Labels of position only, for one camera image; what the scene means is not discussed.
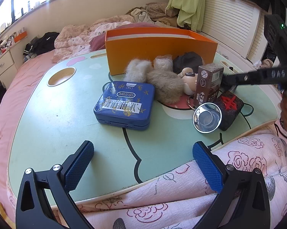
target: white closet door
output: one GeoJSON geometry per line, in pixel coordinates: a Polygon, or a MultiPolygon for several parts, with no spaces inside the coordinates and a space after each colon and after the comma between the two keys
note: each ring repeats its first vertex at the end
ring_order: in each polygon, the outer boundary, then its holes
{"type": "Polygon", "coordinates": [[[246,58],[254,40],[261,9],[245,0],[205,0],[202,32],[246,58]]]}
{"type": "Polygon", "coordinates": [[[253,45],[251,46],[251,50],[248,54],[247,59],[251,61],[253,64],[258,60],[261,60],[265,49],[267,48],[268,41],[264,36],[264,15],[267,14],[264,10],[261,10],[259,24],[257,28],[257,32],[254,38],[253,45]]]}

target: blue gripper pad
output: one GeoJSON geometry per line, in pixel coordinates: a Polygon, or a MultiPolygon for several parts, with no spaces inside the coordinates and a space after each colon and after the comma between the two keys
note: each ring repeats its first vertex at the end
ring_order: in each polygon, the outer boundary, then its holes
{"type": "Polygon", "coordinates": [[[199,142],[193,145],[192,154],[210,188],[220,193],[223,188],[223,176],[199,142]]]}
{"type": "Polygon", "coordinates": [[[83,144],[81,145],[81,147],[83,147],[83,148],[80,149],[81,148],[80,147],[78,149],[78,151],[80,150],[80,152],[77,151],[75,154],[72,154],[69,156],[69,157],[74,157],[74,155],[77,155],[77,156],[75,156],[73,162],[70,164],[70,167],[68,168],[68,170],[65,173],[64,189],[66,191],[71,191],[71,190],[76,189],[76,187],[77,187],[80,179],[82,178],[89,162],[91,161],[92,157],[94,156],[94,145],[93,145],[93,143],[90,141],[85,141],[83,144]]]}

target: green curtain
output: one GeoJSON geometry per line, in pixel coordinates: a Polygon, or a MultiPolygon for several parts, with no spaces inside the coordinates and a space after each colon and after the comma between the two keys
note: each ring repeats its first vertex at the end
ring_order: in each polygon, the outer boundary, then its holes
{"type": "Polygon", "coordinates": [[[169,0],[167,8],[180,9],[177,24],[184,27],[187,23],[192,31],[201,31],[203,25],[205,0],[169,0]]]}

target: black object with red symbol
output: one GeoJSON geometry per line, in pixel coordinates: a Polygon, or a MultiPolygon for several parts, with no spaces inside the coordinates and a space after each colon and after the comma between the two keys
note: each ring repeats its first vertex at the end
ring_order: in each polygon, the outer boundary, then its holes
{"type": "Polygon", "coordinates": [[[222,121],[219,128],[226,131],[240,113],[244,103],[230,91],[222,93],[214,103],[219,106],[222,112],[222,121]]]}

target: barcode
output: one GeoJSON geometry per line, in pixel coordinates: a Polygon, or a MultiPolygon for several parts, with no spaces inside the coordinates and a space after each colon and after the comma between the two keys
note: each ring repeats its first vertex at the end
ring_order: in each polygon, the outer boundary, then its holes
{"type": "Polygon", "coordinates": [[[130,111],[139,114],[141,103],[107,99],[102,108],[115,109],[118,111],[130,111]]]}
{"type": "Polygon", "coordinates": [[[219,72],[219,71],[218,71],[218,72],[216,72],[216,73],[214,73],[214,74],[213,74],[213,79],[212,79],[212,81],[211,81],[211,82],[213,82],[213,81],[217,80],[217,79],[219,78],[219,76],[220,76],[220,72],[219,72]]]}

